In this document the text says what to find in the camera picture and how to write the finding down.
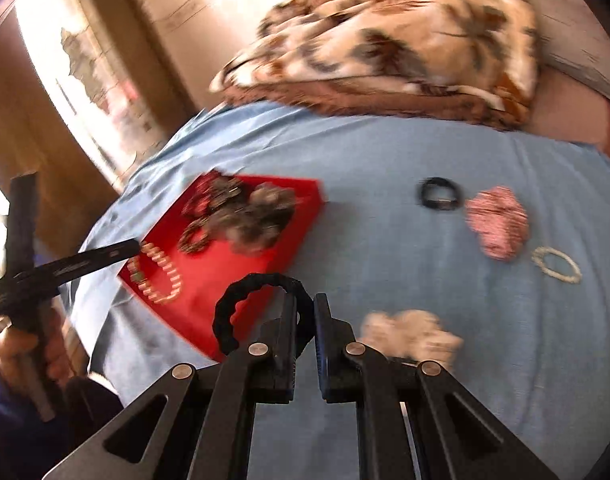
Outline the left hand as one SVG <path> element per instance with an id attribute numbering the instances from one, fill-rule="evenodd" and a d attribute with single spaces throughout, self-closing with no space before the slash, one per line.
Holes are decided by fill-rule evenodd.
<path id="1" fill-rule="evenodd" d="M 0 376 L 6 385 L 20 396 L 28 396 L 25 373 L 20 366 L 24 358 L 31 358 L 41 347 L 46 373 L 52 382 L 64 388 L 73 377 L 62 333 L 63 318 L 51 308 L 47 317 L 47 341 L 10 325 L 0 332 Z"/>

